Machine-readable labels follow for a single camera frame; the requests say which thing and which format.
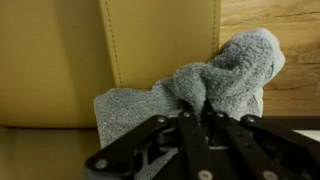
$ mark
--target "terry cloth fabric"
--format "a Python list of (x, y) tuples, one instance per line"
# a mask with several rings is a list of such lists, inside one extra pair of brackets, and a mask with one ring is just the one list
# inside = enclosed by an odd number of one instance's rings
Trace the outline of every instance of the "terry cloth fabric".
[[(110, 89), (94, 101), (101, 146), (151, 116), (167, 116), (177, 109), (178, 99), (188, 102), (198, 117), (206, 99), (215, 110), (235, 119), (246, 114), (262, 116), (262, 87), (284, 62), (277, 38), (260, 28), (236, 34), (209, 62), (183, 66), (173, 77), (157, 81), (150, 91)], [(154, 163), (142, 179), (152, 179), (174, 153)]]

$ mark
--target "wood grain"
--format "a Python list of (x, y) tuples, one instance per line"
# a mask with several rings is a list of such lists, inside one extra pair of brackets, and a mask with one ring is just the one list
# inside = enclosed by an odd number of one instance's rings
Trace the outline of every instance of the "wood grain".
[(286, 64), (264, 87), (264, 115), (320, 116), (320, 1), (224, 0), (221, 46), (235, 33), (264, 27)]

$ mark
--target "beige leather panel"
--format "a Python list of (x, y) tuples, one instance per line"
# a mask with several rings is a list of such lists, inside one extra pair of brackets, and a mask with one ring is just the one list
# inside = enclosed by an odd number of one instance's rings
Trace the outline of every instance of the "beige leather panel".
[(100, 0), (117, 87), (148, 89), (218, 51), (219, 0)]
[(84, 164), (100, 149), (96, 130), (0, 127), (1, 180), (85, 180)]
[(0, 125), (93, 127), (112, 83), (98, 1), (0, 1)]

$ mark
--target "bolt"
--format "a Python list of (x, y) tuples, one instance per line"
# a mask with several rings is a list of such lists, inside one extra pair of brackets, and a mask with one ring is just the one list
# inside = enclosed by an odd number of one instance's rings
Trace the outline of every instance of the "bolt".
[(251, 116), (248, 116), (248, 117), (247, 117), (247, 120), (250, 121), (250, 122), (254, 122), (254, 118), (251, 117)]
[(278, 180), (278, 176), (273, 171), (264, 170), (262, 176), (265, 180)]
[(190, 117), (190, 113), (184, 112), (184, 113), (183, 113), (183, 116), (184, 116), (184, 117)]
[(106, 159), (100, 159), (99, 161), (97, 161), (97, 163), (95, 164), (97, 169), (104, 169), (107, 167), (108, 161)]
[(223, 114), (222, 112), (217, 112), (216, 115), (217, 115), (218, 117), (224, 117), (224, 114)]
[(159, 122), (159, 123), (163, 123), (165, 120), (166, 120), (166, 119), (163, 118), (163, 117), (159, 117), (159, 118), (158, 118), (158, 122)]
[(199, 171), (198, 177), (200, 180), (212, 180), (213, 179), (212, 173), (208, 170), (205, 170), (205, 169)]

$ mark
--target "seam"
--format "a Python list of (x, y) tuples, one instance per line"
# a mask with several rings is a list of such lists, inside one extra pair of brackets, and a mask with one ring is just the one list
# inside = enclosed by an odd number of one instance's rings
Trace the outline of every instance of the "seam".
[(121, 79), (118, 55), (117, 55), (117, 50), (116, 50), (116, 45), (115, 45), (114, 35), (113, 35), (113, 30), (112, 30), (111, 17), (110, 17), (109, 8), (108, 8), (108, 1), (105, 0), (105, 3), (106, 3), (106, 10), (107, 10), (107, 13), (108, 13), (108, 20), (109, 20), (109, 27), (110, 27), (110, 32), (111, 32), (112, 46), (113, 46), (114, 56), (115, 56), (116, 65), (117, 65), (117, 71), (118, 71), (118, 76), (119, 76), (120, 87), (122, 88), (122, 79)]
[(216, 53), (216, 44), (215, 44), (215, 35), (216, 35), (216, 31), (215, 31), (215, 27), (216, 27), (216, 6), (217, 6), (217, 0), (213, 1), (213, 27), (212, 27), (212, 53)]

